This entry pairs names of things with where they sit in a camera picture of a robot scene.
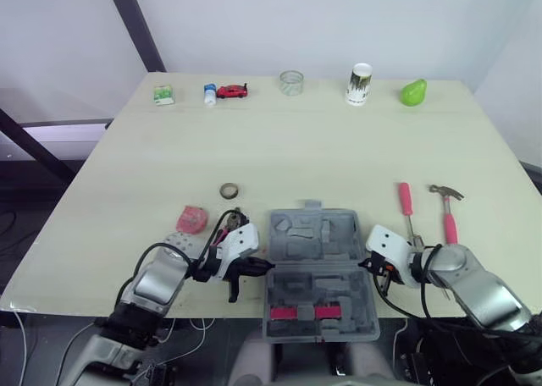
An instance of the green box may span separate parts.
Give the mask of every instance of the green box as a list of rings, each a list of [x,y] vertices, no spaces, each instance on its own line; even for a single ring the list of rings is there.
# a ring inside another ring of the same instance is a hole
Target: green box
[[[174,102],[175,99],[173,98],[173,88],[171,88],[171,85],[154,87],[154,103],[156,105],[167,105]]]

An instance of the pink tool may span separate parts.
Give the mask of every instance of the pink tool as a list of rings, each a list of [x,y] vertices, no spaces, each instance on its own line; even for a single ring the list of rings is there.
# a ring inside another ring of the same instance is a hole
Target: pink tool
[[[410,195],[410,185],[408,183],[399,183],[399,200],[401,201],[401,210],[403,215],[408,217],[408,230],[412,244],[419,250],[423,251],[423,240],[420,235],[414,234],[414,228],[412,227],[412,217],[414,214],[412,210],[412,198]]]
[[[446,237],[446,244],[457,243],[457,226],[454,216],[451,215],[450,209],[450,197],[454,197],[457,200],[462,200],[464,195],[451,189],[450,187],[430,185],[429,191],[432,193],[439,193],[442,196],[444,202],[444,232]]]

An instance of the green pear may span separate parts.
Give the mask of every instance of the green pear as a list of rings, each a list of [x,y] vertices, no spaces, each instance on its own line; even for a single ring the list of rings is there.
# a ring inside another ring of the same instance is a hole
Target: green pear
[[[427,90],[427,81],[424,79],[407,84],[401,90],[401,102],[409,107],[421,104],[425,98],[425,90]]]

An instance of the table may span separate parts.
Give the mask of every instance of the table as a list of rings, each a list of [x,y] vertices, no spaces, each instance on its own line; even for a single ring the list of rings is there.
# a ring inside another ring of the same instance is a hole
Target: table
[[[203,105],[203,85],[248,83],[249,96]],[[406,80],[374,80],[362,108],[345,104],[346,80],[306,80],[300,96],[274,77],[149,74],[116,117],[48,219],[0,300],[0,308],[107,316],[142,251],[174,231],[185,205],[212,227],[241,207],[263,247],[268,212],[305,199],[357,212],[363,239],[376,223],[407,235],[396,184],[412,187],[413,222],[426,244],[444,240],[442,204],[428,185],[448,185],[460,242],[534,312],[542,308],[542,201],[511,150],[459,81],[431,80],[426,101],[404,107]],[[156,107],[155,85],[175,105]],[[231,201],[218,188],[235,182]],[[188,280],[170,317],[261,317],[263,279],[228,285]],[[390,299],[421,314],[419,291],[392,285]],[[397,313],[376,296],[380,317]],[[461,316],[429,286],[435,316]]]

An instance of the red toy car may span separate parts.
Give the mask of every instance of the red toy car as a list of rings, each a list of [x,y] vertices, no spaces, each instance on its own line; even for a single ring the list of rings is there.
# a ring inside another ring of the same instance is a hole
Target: red toy car
[[[246,97],[248,95],[248,90],[245,85],[227,85],[226,87],[220,87],[217,90],[217,98],[227,98],[227,97]]]

